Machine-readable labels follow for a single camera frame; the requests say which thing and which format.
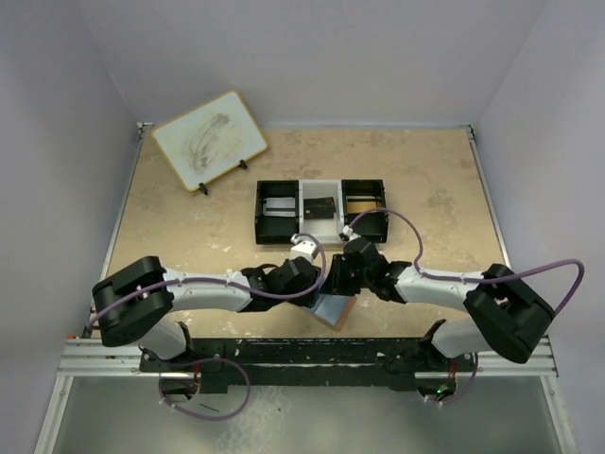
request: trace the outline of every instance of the wooden table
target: wooden table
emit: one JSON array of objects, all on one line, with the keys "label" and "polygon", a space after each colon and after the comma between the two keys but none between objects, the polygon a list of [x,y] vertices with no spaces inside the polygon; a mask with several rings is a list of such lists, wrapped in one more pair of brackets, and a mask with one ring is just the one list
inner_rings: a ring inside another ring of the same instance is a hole
[{"label": "wooden table", "polygon": [[[502,253],[466,131],[267,130],[269,149],[209,185],[210,196],[186,192],[147,134],[135,170],[109,274],[144,255],[165,267],[224,273],[281,263],[287,247],[254,242],[258,180],[382,179],[390,208],[409,216],[425,244],[423,265],[451,271],[485,270]],[[391,218],[389,260],[411,260],[413,234]],[[331,248],[329,257],[337,252]],[[299,308],[282,304],[266,313],[221,310],[172,314],[194,337],[421,336],[441,318],[464,313],[438,306],[400,305],[363,291],[341,331]]]}]

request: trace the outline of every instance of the metal frame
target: metal frame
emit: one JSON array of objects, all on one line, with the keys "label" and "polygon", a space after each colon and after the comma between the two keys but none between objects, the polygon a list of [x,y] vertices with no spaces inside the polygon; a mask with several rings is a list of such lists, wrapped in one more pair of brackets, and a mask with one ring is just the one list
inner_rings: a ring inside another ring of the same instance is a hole
[{"label": "metal frame", "polygon": [[[136,165],[141,153],[143,139],[148,127],[152,123],[139,123],[139,145],[136,156],[130,172],[130,179],[124,198],[120,205],[117,220],[113,227],[110,244],[103,262],[100,279],[105,278],[110,265],[113,248],[119,232],[124,209],[130,192],[130,185],[136,169]],[[498,244],[502,252],[504,261],[510,266],[510,259],[502,237],[502,231],[493,207],[492,197],[485,181],[483,167],[479,160],[475,133],[470,126],[461,127],[467,133],[469,145],[473,151],[475,164],[479,173],[483,193],[490,209],[493,227],[498,238]],[[134,376],[150,377],[158,376],[157,373],[141,373],[139,363],[141,360],[141,351],[138,347],[126,346],[118,348],[108,348],[101,344],[99,339],[78,339],[68,340],[65,344],[63,355],[57,371],[55,388],[53,389],[43,427],[34,451],[35,454],[52,454],[59,430],[61,420],[69,398],[69,392],[72,387],[74,377],[77,376]],[[550,339],[544,337],[531,359],[526,364],[514,364],[501,357],[495,352],[485,352],[479,355],[480,376],[539,376],[544,389],[544,398],[552,418],[553,426],[559,441],[559,445],[564,454],[574,454],[578,452],[576,441],[573,435],[571,423],[565,411],[565,405],[562,399],[562,393],[557,382],[557,366],[553,356]],[[458,373],[459,376],[468,376],[470,373]],[[166,377],[188,376],[187,373],[162,373]],[[441,378],[446,374],[442,373],[419,373],[417,378]]]}]

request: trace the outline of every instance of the wall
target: wall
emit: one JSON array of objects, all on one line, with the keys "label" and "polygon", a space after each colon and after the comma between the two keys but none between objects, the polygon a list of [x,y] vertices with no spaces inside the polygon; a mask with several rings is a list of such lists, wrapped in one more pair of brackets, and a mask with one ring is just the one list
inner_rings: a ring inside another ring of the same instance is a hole
[{"label": "wall", "polygon": [[2,452],[33,452],[81,330],[136,126],[71,0],[0,0]]},{"label": "wall", "polygon": [[[515,268],[577,256],[583,287],[551,329],[583,453],[603,452],[605,2],[547,2],[482,116],[478,148]],[[571,270],[534,282],[556,303]]]},{"label": "wall", "polygon": [[544,0],[78,0],[134,116],[229,89],[261,123],[477,121]]}]

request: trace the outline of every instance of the purple cable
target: purple cable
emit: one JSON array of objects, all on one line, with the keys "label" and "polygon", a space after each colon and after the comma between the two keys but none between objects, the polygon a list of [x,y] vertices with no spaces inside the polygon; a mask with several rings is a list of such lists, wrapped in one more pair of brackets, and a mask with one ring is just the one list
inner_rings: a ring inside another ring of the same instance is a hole
[{"label": "purple cable", "polygon": [[426,402],[431,402],[431,403],[433,403],[435,405],[439,405],[439,406],[448,405],[448,404],[456,402],[464,394],[466,394],[471,389],[471,385],[475,381],[476,373],[479,370],[479,355],[477,353],[473,353],[473,360],[474,360],[475,364],[473,365],[473,371],[471,372],[471,376],[469,377],[469,380],[466,382],[466,384],[464,385],[464,387],[460,391],[458,391],[457,393],[455,393],[451,397],[449,397],[449,398],[447,398],[445,400],[442,400],[442,401],[427,400]]},{"label": "purple cable", "polygon": [[574,296],[574,293],[576,293],[576,290],[578,289],[579,285],[582,282],[582,279],[584,278],[584,271],[585,271],[584,264],[582,262],[580,262],[579,260],[577,260],[577,258],[567,258],[564,260],[559,260],[557,262],[549,263],[547,265],[542,265],[541,267],[533,268],[531,270],[517,272],[517,273],[511,274],[509,276],[494,277],[491,279],[487,279],[487,278],[479,279],[479,278],[475,278],[475,277],[467,277],[467,278],[462,279],[462,278],[453,277],[453,276],[439,276],[437,274],[431,274],[430,272],[422,271],[422,269],[420,268],[420,259],[422,258],[423,254],[424,254],[423,238],[421,237],[420,232],[418,231],[416,226],[412,223],[412,221],[409,220],[404,215],[402,215],[401,213],[398,213],[398,212],[388,209],[388,208],[372,208],[370,210],[366,210],[366,211],[359,213],[351,221],[350,227],[353,228],[354,225],[367,214],[376,213],[376,212],[390,213],[390,214],[396,216],[397,218],[400,218],[401,220],[403,220],[412,229],[412,231],[414,232],[414,235],[416,236],[416,239],[418,240],[418,246],[419,246],[418,254],[416,255],[416,258],[414,258],[414,261],[413,261],[414,268],[421,276],[426,277],[428,279],[433,279],[436,281],[446,281],[446,282],[468,282],[471,284],[503,284],[505,282],[517,281],[519,279],[523,279],[524,277],[533,276],[535,274],[540,274],[545,271],[551,271],[556,268],[564,267],[567,265],[576,265],[578,267],[578,275],[576,276],[576,280],[571,285],[571,287],[569,288],[569,290],[567,291],[567,293],[565,294],[565,296],[563,297],[563,299],[561,300],[559,305],[555,308],[555,315],[559,315],[561,313],[561,311],[565,308],[565,306],[567,306],[567,303],[569,303],[569,300],[571,300],[571,298]]},{"label": "purple cable", "polygon": [[237,416],[248,405],[248,401],[250,400],[250,396],[252,393],[252,384],[250,381],[250,376],[248,375],[248,373],[246,372],[246,370],[244,370],[244,368],[242,366],[237,364],[235,361],[231,361],[230,359],[226,359],[226,358],[205,358],[205,359],[198,359],[196,361],[191,361],[191,362],[169,363],[168,366],[182,368],[182,367],[195,366],[196,364],[204,364],[207,362],[217,362],[217,361],[232,365],[235,369],[237,369],[244,376],[244,380],[246,380],[246,397],[244,397],[244,401],[242,402],[242,405],[237,407],[237,409],[233,410],[231,413],[222,414],[220,416],[206,416],[204,414],[199,414],[199,413],[195,413],[194,411],[190,411],[184,407],[174,404],[172,401],[170,401],[168,399],[168,397],[162,390],[162,377],[160,376],[160,380],[158,380],[158,391],[160,392],[160,397],[162,398],[162,402],[164,402],[171,409],[180,411],[181,413],[186,414],[187,416],[192,416],[194,418],[201,419],[202,421],[225,421],[227,419],[233,418],[234,416]]},{"label": "purple cable", "polygon": [[109,306],[105,307],[103,310],[100,310],[99,312],[97,312],[94,315],[94,317],[88,322],[88,325],[92,326],[93,324],[95,324],[96,321],[105,317],[105,315],[107,315],[108,312],[111,312],[116,307],[119,307],[119,306],[123,305],[124,303],[127,303],[130,300],[133,300],[134,298],[138,298],[139,296],[142,296],[144,293],[148,293],[153,290],[157,290],[159,288],[176,286],[179,283],[192,284],[192,283],[196,283],[196,282],[205,282],[205,283],[211,283],[211,284],[218,284],[221,286],[229,286],[229,287],[233,287],[233,288],[238,288],[243,291],[248,291],[253,295],[262,296],[264,298],[273,298],[275,300],[293,300],[295,298],[300,298],[301,296],[304,296],[308,293],[311,293],[312,291],[315,291],[315,289],[318,288],[323,283],[323,280],[325,279],[325,272],[326,272],[326,268],[327,268],[328,259],[325,256],[325,250],[323,249],[323,246],[321,245],[320,241],[317,238],[315,238],[311,234],[305,234],[305,233],[299,234],[299,236],[306,236],[311,241],[313,241],[318,246],[318,249],[320,250],[320,255],[321,255],[320,275],[318,276],[315,283],[311,287],[306,288],[305,290],[299,291],[297,293],[292,293],[289,295],[278,295],[276,293],[267,293],[262,290],[250,288],[250,287],[244,286],[242,284],[238,284],[237,282],[228,282],[225,279],[219,279],[216,277],[202,277],[202,276],[187,277],[185,279],[182,279],[181,282],[179,281],[179,279],[171,279],[169,281],[163,281],[163,282],[158,282],[156,284],[152,284],[145,288],[136,290],[133,293],[129,293],[126,296],[123,296],[119,300],[114,301]]}]

